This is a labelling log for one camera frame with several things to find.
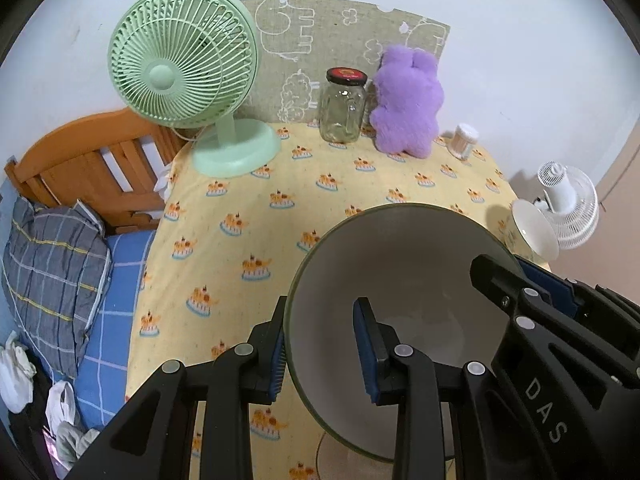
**plastic bag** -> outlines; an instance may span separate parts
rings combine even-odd
[[[63,421],[81,429],[80,413],[76,410],[76,398],[71,384],[58,381],[49,390],[45,409],[51,434],[58,434],[58,427]]]
[[[36,367],[29,362],[17,333],[11,332],[4,348],[0,346],[0,397],[13,413],[20,413],[33,402],[33,376]]]

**purple plush toy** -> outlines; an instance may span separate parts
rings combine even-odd
[[[438,136],[436,113],[444,102],[437,71],[438,60],[429,52],[402,45],[386,48],[374,76],[378,106],[369,116],[381,152],[418,158],[431,154],[431,141]]]

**small plastic container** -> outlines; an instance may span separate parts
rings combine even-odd
[[[360,136],[367,75],[354,68],[335,67],[326,71],[326,80],[320,103],[320,136],[327,142],[355,142]]]
[[[459,124],[453,139],[447,144],[449,153],[460,160],[467,160],[471,150],[478,143],[479,135],[476,129],[468,124]]]

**glass jar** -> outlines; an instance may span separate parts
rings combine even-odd
[[[326,71],[320,102],[320,136],[327,142],[355,142],[360,136],[367,75],[347,67]]]

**wooden bed headboard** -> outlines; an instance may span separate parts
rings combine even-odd
[[[156,174],[140,144],[151,136],[164,164],[184,145],[169,128],[150,123],[128,108],[84,117],[42,137],[20,162],[4,171],[24,197],[55,207],[73,206],[80,199],[117,232],[155,229],[158,220],[136,211],[164,209],[154,192]],[[106,148],[133,191],[123,191],[105,163]]]

